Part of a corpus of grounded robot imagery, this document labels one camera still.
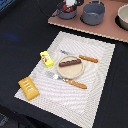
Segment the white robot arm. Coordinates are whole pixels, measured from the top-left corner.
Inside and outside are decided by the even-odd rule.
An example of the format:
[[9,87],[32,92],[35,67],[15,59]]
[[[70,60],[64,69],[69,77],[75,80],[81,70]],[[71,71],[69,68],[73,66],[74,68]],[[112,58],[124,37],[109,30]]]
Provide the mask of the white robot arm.
[[75,3],[76,3],[76,0],[66,0],[66,5],[67,6],[75,5]]

